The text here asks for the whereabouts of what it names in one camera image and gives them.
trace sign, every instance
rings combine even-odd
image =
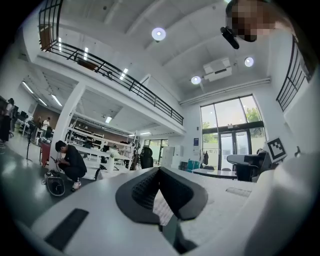
[[[199,146],[199,138],[193,139],[193,146]]]
[[[275,138],[266,142],[266,151],[269,153],[271,162],[278,162],[285,158],[287,153],[280,138]]]

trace round ceiling light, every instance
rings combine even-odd
[[[161,27],[156,27],[154,30],[152,30],[151,35],[154,40],[162,41],[166,38],[166,31]]]
[[[194,76],[191,78],[191,83],[193,83],[194,85],[198,85],[201,83],[201,78],[199,76]]]
[[[254,59],[251,58],[251,57],[248,57],[248,58],[245,59],[244,64],[245,64],[247,67],[251,67],[251,66],[254,64]]]

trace balcony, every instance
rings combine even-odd
[[[132,76],[96,55],[85,52],[73,45],[59,42],[59,19],[62,4],[63,0],[47,0],[39,12],[38,28],[41,50],[64,57],[68,61],[76,62],[78,65],[100,74],[105,79],[113,81],[129,92],[141,97],[171,119],[183,125],[184,118],[182,115]]]

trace tree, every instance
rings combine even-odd
[[[245,115],[248,123],[260,121],[258,109],[256,107],[253,107],[251,109],[247,108]]]
[[[202,129],[208,129],[210,127],[209,122],[202,123]],[[218,135],[217,134],[204,134],[203,135],[203,143],[218,143]]]
[[[246,119],[248,120],[248,123],[261,121],[258,109],[256,107],[253,107],[251,109],[247,108],[245,115],[246,115]],[[250,132],[251,132],[252,138],[258,138],[258,137],[264,136],[262,128],[252,128],[250,130],[251,130]]]

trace black metal railing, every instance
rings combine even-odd
[[[47,0],[45,7],[39,13],[41,50],[62,56],[116,82],[183,125],[184,118],[182,115],[136,79],[124,73],[123,70],[89,52],[59,41],[59,18],[62,2],[63,0]],[[41,34],[41,28],[46,28],[45,33]]]
[[[280,104],[282,112],[289,106],[306,78],[300,64],[300,59],[301,56],[296,40],[292,37],[292,50],[289,68],[281,90],[276,98],[276,101]]]

